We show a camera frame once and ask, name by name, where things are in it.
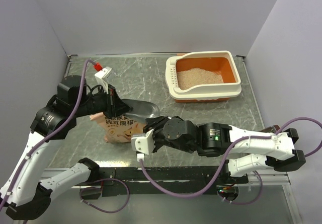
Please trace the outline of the metal litter scoop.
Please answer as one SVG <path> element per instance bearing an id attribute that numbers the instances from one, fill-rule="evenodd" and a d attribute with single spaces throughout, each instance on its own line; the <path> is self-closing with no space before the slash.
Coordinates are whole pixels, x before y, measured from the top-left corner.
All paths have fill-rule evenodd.
<path id="1" fill-rule="evenodd" d="M 132 99 L 123 99 L 123 102 L 133 108 L 132 111 L 125 113 L 124 116 L 136 122 L 145 124 L 147 118 L 160 116 L 159 107 L 152 102 Z"/>

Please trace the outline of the pink cat litter bag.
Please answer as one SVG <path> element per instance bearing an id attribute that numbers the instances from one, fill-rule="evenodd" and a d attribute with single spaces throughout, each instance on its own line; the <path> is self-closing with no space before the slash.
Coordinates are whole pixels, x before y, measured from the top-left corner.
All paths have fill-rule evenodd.
<path id="1" fill-rule="evenodd" d="M 126 116 L 119 116 L 114 119 L 107 118 L 103 112 L 90 116 L 91 121 L 95 121 L 103 128 L 104 141 L 109 143 L 128 143 L 134 134 L 142 134 L 144 123 L 137 122 Z"/>

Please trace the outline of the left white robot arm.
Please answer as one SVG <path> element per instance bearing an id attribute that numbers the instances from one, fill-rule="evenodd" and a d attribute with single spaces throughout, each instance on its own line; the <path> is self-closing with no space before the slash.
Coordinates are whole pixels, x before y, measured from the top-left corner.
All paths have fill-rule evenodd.
<path id="1" fill-rule="evenodd" d="M 60 148 L 78 117 L 104 113 L 108 118 L 133 110 L 121 100 L 112 85 L 105 91 L 96 85 L 97 93 L 87 91 L 86 79 L 67 76 L 57 86 L 57 93 L 40 109 L 32 124 L 25 150 L 1 188 L 1 207 L 13 220 L 34 220 L 51 201 L 74 185 L 93 185 L 99 180 L 99 165 L 83 158 L 67 171 L 41 180 L 44 169 Z"/>

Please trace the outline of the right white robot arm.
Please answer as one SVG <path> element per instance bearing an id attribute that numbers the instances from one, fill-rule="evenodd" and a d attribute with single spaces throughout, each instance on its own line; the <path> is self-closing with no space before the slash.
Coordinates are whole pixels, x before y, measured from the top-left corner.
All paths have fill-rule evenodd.
<path id="1" fill-rule="evenodd" d="M 222 156 L 225 167 L 219 175 L 225 183 L 259 169 L 296 171 L 306 162 L 304 152 L 294 146 L 298 140 L 295 129 L 256 132 L 215 122 L 196 125 L 175 116 L 147 119 L 143 133 L 135 149 L 144 155 L 168 146 L 201 157 Z"/>

